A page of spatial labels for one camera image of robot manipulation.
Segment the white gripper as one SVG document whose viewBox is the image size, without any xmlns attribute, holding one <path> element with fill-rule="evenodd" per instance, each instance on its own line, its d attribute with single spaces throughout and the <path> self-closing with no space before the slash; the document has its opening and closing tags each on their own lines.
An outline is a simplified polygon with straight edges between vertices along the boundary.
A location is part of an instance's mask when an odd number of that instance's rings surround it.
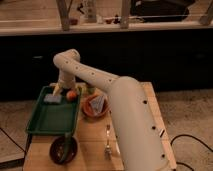
<svg viewBox="0 0 213 171">
<path fill-rule="evenodd" d="M 56 83 L 53 90 L 53 95 L 60 95 L 62 88 L 64 89 L 75 89 L 75 76 L 65 71 L 59 71 L 59 84 Z"/>
</svg>

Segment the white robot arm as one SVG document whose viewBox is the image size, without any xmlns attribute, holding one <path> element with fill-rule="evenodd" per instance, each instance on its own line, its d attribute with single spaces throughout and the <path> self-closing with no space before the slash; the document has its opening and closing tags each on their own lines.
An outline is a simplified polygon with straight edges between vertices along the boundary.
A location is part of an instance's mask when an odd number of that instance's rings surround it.
<svg viewBox="0 0 213 171">
<path fill-rule="evenodd" d="M 59 69 L 54 94 L 73 88 L 75 77 L 107 94 L 125 171 L 171 170 L 147 96 L 136 79 L 84 65 L 75 49 L 56 54 L 53 63 Z"/>
</svg>

